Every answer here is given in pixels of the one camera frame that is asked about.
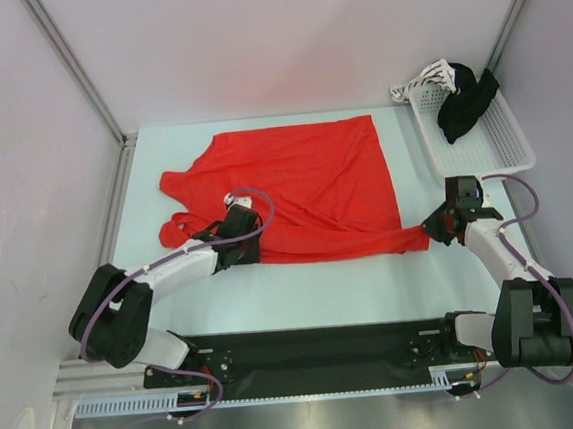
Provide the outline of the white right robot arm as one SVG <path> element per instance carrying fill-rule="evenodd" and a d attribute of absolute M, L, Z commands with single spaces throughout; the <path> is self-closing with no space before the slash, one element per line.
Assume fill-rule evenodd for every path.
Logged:
<path fill-rule="evenodd" d="M 553 276 L 512 243 L 508 229 L 534 217 L 540 203 L 530 185 L 508 178 L 532 195 L 534 208 L 526 216 L 504 218 L 485 204 L 481 179 L 468 175 L 446 178 L 445 201 L 422 224 L 431 240 L 466 247 L 500 287 L 495 312 L 457 313 L 454 327 L 439 338 L 440 350 L 454 362 L 478 347 L 504 368 L 540 375 L 542 368 L 570 367 L 573 378 L 573 279 Z"/>

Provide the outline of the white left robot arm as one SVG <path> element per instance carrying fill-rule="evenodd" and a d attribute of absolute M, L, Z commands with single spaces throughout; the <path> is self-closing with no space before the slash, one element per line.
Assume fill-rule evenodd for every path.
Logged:
<path fill-rule="evenodd" d="M 263 221 L 249 204 L 246 198 L 232 203 L 223 220 L 151 264 L 135 270 L 109 263 L 98 267 L 68 326 L 81 357 L 116 369 L 133 363 L 159 366 L 178 383 L 195 380 L 201 367 L 193 345 L 175 332 L 151 327 L 151 310 L 187 283 L 260 260 Z"/>

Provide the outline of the red tank top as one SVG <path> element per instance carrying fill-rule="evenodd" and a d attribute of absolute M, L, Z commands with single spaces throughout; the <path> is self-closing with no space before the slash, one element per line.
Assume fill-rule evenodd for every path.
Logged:
<path fill-rule="evenodd" d="M 392 176 L 373 119 L 216 134 L 181 172 L 165 171 L 161 192 L 183 205 L 161 226 L 173 249 L 223 218 L 228 193 L 250 196 L 272 221 L 261 261 L 312 263 L 426 251 L 430 238 L 402 224 Z"/>

